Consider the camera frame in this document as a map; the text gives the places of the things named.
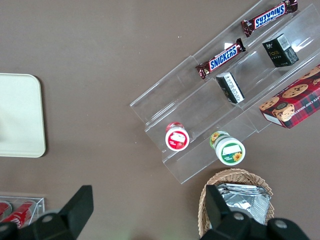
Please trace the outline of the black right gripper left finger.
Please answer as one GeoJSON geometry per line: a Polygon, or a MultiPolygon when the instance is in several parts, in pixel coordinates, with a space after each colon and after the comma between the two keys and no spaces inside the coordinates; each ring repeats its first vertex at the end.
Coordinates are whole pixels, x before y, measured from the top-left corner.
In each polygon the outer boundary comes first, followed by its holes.
{"type": "Polygon", "coordinates": [[[58,213],[47,213],[18,229],[13,222],[0,224],[2,240],[76,240],[94,211],[93,188],[83,185],[58,213]]]}

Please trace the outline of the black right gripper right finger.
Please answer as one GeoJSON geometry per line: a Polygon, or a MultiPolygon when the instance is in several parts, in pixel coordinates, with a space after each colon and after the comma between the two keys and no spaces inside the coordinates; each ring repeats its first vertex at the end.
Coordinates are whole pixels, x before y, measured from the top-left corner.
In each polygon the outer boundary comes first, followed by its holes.
{"type": "Polygon", "coordinates": [[[205,207],[212,228],[201,237],[202,240],[309,239],[291,220],[272,218],[267,225],[262,225],[245,213],[231,211],[214,185],[206,186],[205,207]]]}

